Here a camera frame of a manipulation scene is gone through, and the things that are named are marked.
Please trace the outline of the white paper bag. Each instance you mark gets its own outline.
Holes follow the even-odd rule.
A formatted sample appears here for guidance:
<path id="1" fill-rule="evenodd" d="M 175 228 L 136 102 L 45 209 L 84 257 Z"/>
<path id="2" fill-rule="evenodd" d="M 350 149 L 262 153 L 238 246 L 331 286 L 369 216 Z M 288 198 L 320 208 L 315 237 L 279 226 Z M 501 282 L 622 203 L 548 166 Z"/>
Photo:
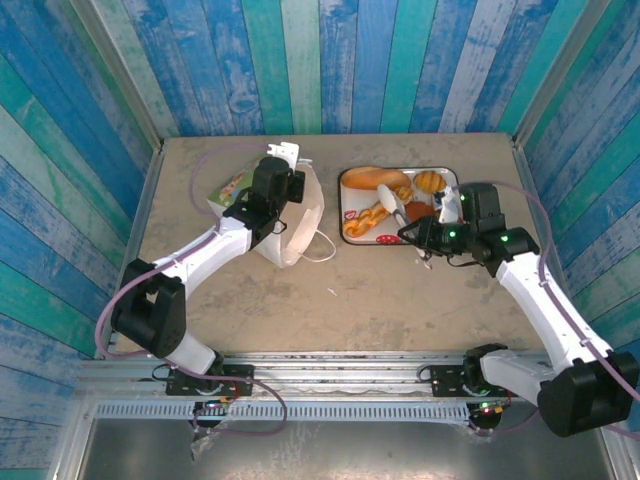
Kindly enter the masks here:
<path id="1" fill-rule="evenodd" d="M 207 201 L 217 215 L 221 215 L 232 205 L 241 190 L 251 186 L 253 172 L 258 163 L 258 158 L 252 159 L 238 173 L 225 180 L 208 195 Z M 313 262 L 330 258 L 330 256 L 323 258 L 305 256 L 306 250 L 319 232 L 325 202 L 312 161 L 299 159 L 296 163 L 296 171 L 305 174 L 302 202 L 288 202 L 279 217 L 280 221 L 287 224 L 287 229 L 281 233 L 282 225 L 278 224 L 275 232 L 255 248 L 255 251 L 280 268 L 293 266 L 301 258 Z"/>

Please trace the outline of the braided fake bread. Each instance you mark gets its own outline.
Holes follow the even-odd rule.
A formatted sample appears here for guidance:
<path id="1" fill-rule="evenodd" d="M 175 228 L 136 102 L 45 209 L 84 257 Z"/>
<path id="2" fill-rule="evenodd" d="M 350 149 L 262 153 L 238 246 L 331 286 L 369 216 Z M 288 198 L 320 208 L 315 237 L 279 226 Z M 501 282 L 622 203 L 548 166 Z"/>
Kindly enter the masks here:
<path id="1" fill-rule="evenodd" d="M 413 198 L 413 190 L 411 187 L 400 187 L 392 190 L 405 205 Z M 371 207 L 362 210 L 357 217 L 346 220 L 343 223 L 343 233 L 349 238 L 359 238 L 382 221 L 384 221 L 390 214 L 382 206 L 379 196 L 378 201 Z"/>

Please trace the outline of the round striped fake bun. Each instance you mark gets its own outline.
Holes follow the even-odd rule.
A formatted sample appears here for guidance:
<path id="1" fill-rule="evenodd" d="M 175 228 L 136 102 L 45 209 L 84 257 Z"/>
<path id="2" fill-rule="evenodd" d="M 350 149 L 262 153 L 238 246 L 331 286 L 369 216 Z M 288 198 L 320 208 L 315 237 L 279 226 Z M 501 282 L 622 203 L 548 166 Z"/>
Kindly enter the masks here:
<path id="1" fill-rule="evenodd" d="M 432 170 L 417 173 L 413 178 L 413 184 L 425 194 L 443 191 L 447 186 L 444 177 Z"/>

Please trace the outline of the long fake baguette loaf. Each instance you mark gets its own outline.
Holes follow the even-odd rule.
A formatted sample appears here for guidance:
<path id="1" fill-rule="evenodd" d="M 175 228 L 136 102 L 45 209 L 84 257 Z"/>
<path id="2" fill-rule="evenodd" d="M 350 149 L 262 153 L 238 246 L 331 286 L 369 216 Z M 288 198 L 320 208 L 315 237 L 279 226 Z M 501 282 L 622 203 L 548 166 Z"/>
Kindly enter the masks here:
<path id="1" fill-rule="evenodd" d="M 345 171 L 340 182 L 345 188 L 357 190 L 376 190 L 379 185 L 385 185 L 391 190 L 411 186 L 411 180 L 405 173 L 396 169 L 371 166 Z"/>

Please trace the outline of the white strawberry print tray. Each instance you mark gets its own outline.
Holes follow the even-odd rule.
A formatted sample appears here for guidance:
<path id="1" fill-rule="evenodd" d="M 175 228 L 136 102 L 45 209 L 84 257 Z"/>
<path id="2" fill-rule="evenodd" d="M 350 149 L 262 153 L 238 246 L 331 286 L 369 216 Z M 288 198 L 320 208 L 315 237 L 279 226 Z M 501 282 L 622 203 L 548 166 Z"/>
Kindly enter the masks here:
<path id="1" fill-rule="evenodd" d="M 458 184 L 456 174 L 445 167 L 406 167 L 406 168 L 391 168 L 391 167 L 379 167 L 396 169 L 405 173 L 411 180 L 411 188 L 413 190 L 413 198 L 411 201 L 422 201 L 434 207 L 433 194 L 425 194 L 415 187 L 413 184 L 413 178 L 417 173 L 422 171 L 432 170 L 441 174 L 446 180 L 447 186 L 455 186 Z M 341 235 L 345 242 L 351 245 L 362 246 L 382 246 L 382 245 L 402 245 L 404 241 L 397 235 L 400 227 L 396 221 L 391 217 L 387 217 L 384 221 L 374 227 L 365 235 L 359 238 L 349 238 L 342 230 L 343 223 L 351 218 L 357 217 L 358 214 L 378 201 L 378 193 L 376 190 L 357 190 L 351 188 L 345 188 L 341 182 L 339 176 L 339 207 L 340 207 L 340 226 Z"/>

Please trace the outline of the grey metal sheet panel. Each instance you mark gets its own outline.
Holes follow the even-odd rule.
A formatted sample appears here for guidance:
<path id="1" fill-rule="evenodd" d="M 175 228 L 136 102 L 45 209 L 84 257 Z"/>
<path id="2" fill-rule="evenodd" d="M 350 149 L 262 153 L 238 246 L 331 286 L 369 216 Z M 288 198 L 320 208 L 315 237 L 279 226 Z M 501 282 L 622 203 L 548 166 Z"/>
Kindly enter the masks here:
<path id="1" fill-rule="evenodd" d="M 184 421 L 99 419 L 50 480 L 640 480 L 640 447 L 610 432 L 560 439 L 538 420 L 480 436 L 429 423 L 292 422 L 269 437 L 220 434 L 191 458 Z"/>

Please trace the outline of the clear plastic scrap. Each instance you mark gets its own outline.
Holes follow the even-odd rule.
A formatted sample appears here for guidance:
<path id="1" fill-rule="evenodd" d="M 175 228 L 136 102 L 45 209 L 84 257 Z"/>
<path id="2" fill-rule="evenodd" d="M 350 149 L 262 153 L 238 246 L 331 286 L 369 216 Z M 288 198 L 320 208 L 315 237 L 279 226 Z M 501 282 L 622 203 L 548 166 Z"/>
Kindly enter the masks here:
<path id="1" fill-rule="evenodd" d="M 213 432 L 210 429 L 195 432 L 190 446 L 192 460 L 197 463 L 207 453 L 210 453 L 219 440 L 219 437 L 219 433 Z"/>

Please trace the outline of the aluminium table side rail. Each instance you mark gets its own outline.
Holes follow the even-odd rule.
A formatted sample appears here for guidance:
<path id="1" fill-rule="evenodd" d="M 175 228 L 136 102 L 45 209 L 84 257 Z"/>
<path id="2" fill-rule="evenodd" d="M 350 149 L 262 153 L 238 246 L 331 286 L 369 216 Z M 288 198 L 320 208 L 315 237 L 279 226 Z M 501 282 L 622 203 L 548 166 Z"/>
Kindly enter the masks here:
<path id="1" fill-rule="evenodd" d="M 165 143 L 162 142 L 159 148 L 156 148 L 152 154 L 149 169 L 146 174 L 144 186 L 141 192 L 140 200 L 133 221 L 130 237 L 125 249 L 123 263 L 120 269 L 116 289 L 112 298 L 105 305 L 96 323 L 94 331 L 94 343 L 96 345 L 95 360 L 107 359 L 111 356 L 108 347 L 111 342 L 113 328 L 110 323 L 110 315 L 115 306 L 118 295 L 122 287 L 122 281 L 128 264 L 138 257 L 140 247 L 143 241 L 146 225 L 152 208 L 153 198 L 155 196 L 157 183 L 162 169 L 165 156 Z"/>
<path id="2" fill-rule="evenodd" d="M 541 245 L 541 248 L 544 249 L 547 246 L 549 230 L 545 222 L 546 215 L 542 213 L 541 207 L 539 206 L 540 196 L 537 192 L 524 148 L 518 146 L 514 141 L 511 142 L 511 145 L 522 188 L 534 197 L 534 200 L 527 199 L 527 203 L 536 230 L 536 234 L 539 239 L 539 244 Z M 554 276 L 561 290 L 567 295 L 568 298 L 571 298 L 566 277 L 562 270 L 554 241 L 551 241 L 546 264 L 547 268 Z"/>

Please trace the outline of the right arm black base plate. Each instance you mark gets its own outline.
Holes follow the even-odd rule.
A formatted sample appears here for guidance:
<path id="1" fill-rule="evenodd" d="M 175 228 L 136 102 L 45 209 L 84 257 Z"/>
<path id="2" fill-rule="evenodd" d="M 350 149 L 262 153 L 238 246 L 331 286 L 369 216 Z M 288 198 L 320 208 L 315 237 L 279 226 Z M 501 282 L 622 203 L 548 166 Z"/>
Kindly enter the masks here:
<path id="1" fill-rule="evenodd" d="M 462 365 L 431 365 L 428 382 L 435 397 L 507 398 L 507 391 L 499 386 L 484 384 L 472 387 Z"/>

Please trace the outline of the aluminium mounting rail frame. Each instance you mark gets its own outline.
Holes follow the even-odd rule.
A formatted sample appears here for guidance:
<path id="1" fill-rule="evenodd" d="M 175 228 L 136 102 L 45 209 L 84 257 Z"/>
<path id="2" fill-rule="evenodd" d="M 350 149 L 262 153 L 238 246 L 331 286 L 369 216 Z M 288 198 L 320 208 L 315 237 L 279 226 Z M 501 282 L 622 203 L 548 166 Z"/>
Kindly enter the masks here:
<path id="1" fill-rule="evenodd" d="M 460 365 L 456 351 L 258 352 L 231 354 L 226 364 L 251 365 L 254 378 L 285 400 L 425 400 L 431 384 L 430 365 Z M 131 358 L 84 362 L 76 393 L 109 399 L 156 399 L 165 383 L 152 378 L 166 374 L 160 360 Z"/>

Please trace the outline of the aluminium corner post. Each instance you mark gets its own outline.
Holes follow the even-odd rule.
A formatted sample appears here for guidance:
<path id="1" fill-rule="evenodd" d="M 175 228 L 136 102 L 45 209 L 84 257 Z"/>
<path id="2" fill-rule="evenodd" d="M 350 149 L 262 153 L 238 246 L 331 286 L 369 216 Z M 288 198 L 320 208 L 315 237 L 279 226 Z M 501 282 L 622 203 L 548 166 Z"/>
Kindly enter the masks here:
<path id="1" fill-rule="evenodd" d="M 611 0 L 558 0 L 556 10 L 545 27 L 540 47 L 534 49 L 528 63 L 534 67 L 539 80 L 533 81 L 535 89 L 530 100 L 516 115 L 518 104 L 512 96 L 501 124 L 511 133 L 511 143 L 516 150 L 523 150 L 539 123 L 554 95 L 567 78 L 571 66 L 576 61 L 591 33 L 609 7 Z"/>
<path id="2" fill-rule="evenodd" d="M 113 76 L 133 118 L 153 150 L 162 145 L 155 121 L 134 79 L 141 67 L 142 47 L 122 0 L 70 0 L 73 10 Z"/>

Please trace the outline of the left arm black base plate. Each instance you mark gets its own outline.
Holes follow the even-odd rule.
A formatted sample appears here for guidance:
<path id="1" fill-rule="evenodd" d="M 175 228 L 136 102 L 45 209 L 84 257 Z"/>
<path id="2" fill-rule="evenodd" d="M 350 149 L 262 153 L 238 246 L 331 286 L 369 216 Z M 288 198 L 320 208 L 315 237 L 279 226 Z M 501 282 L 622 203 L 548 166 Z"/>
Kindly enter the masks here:
<path id="1" fill-rule="evenodd" d="M 165 394 L 168 396 L 222 396 L 238 398 L 249 396 L 252 393 L 250 383 L 240 382 L 230 378 L 254 377 L 252 365 L 227 365 L 212 366 L 207 372 L 208 376 L 226 377 L 226 380 L 207 380 L 187 375 L 182 371 L 173 371 L 168 375 L 165 386 Z"/>

